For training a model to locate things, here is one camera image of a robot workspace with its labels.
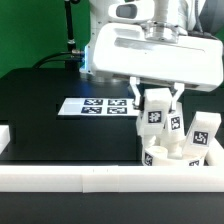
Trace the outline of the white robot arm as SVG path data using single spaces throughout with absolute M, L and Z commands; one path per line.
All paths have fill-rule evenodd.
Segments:
M 80 72 L 210 92 L 223 81 L 223 44 L 195 30 L 205 0 L 89 0 L 91 37 Z

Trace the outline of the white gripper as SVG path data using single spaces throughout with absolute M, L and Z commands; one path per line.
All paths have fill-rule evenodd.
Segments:
M 98 34 L 92 70 L 98 76 L 131 77 L 133 107 L 137 110 L 144 104 L 138 89 L 140 79 L 154 85 L 174 84 L 170 108 L 174 112 L 185 87 L 210 92 L 222 84 L 222 52 L 219 40 L 181 36 L 173 44 L 145 39 L 138 25 L 108 23 Z

